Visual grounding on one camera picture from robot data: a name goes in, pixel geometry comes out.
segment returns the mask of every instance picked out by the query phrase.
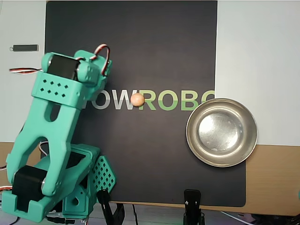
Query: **black board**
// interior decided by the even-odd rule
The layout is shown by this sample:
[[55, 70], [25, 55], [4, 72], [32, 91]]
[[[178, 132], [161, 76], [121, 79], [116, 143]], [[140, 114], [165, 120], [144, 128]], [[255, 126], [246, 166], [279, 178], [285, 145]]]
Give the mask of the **black board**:
[[[185, 137], [193, 103], [182, 100], [182, 91], [194, 91], [186, 98], [196, 92], [201, 103], [214, 90], [216, 1], [50, 1], [45, 30], [46, 52], [111, 48], [107, 96], [86, 105], [73, 142], [108, 156], [117, 176], [112, 200], [183, 204], [183, 191], [198, 189], [202, 205], [245, 204], [246, 164], [206, 165]], [[128, 109], [122, 90], [129, 98], [133, 90], [151, 90], [152, 109]]]

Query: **teal robotic arm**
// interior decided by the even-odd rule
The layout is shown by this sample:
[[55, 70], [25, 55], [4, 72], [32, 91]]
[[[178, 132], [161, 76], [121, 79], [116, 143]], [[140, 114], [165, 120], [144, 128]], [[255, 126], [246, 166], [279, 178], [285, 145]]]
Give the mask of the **teal robotic arm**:
[[[98, 56], [103, 48], [107, 48], [106, 59]], [[104, 89], [110, 67], [105, 44], [94, 53], [79, 50], [74, 57], [44, 55], [27, 120], [6, 160], [12, 191], [2, 195], [4, 212], [40, 222], [62, 202], [64, 217], [84, 219], [96, 203], [96, 193], [111, 191], [115, 176], [100, 149], [71, 144], [85, 101], [94, 100]], [[60, 110], [53, 120], [55, 105]], [[27, 166], [43, 138], [48, 140], [49, 155], [34, 167]]]

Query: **small ball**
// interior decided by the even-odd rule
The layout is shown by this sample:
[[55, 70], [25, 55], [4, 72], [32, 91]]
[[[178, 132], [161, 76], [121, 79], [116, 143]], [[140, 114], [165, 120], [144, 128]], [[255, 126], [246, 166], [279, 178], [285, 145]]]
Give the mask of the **small ball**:
[[130, 98], [131, 104], [135, 107], [140, 107], [145, 103], [145, 98], [140, 93], [135, 93]]

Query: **black clamp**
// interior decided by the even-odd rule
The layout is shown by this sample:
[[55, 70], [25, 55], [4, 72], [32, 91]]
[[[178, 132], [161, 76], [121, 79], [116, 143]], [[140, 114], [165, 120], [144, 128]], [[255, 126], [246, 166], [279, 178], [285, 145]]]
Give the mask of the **black clamp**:
[[183, 225], [205, 225], [204, 213], [201, 213], [200, 209], [200, 199], [200, 191], [184, 191], [184, 202], [186, 212], [183, 216]]
[[100, 190], [97, 192], [97, 199], [102, 206], [103, 215], [107, 225], [121, 225], [125, 218], [124, 205], [117, 203], [117, 209], [112, 213], [111, 207], [109, 206], [110, 195], [107, 189]]

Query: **stainless steel bowl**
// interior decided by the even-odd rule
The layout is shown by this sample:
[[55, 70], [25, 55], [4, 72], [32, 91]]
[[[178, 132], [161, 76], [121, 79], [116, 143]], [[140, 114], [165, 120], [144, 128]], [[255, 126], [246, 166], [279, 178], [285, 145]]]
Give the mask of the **stainless steel bowl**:
[[245, 106], [231, 99], [215, 98], [192, 112], [186, 135], [190, 149], [201, 161], [229, 167], [244, 161], [252, 153], [257, 128]]

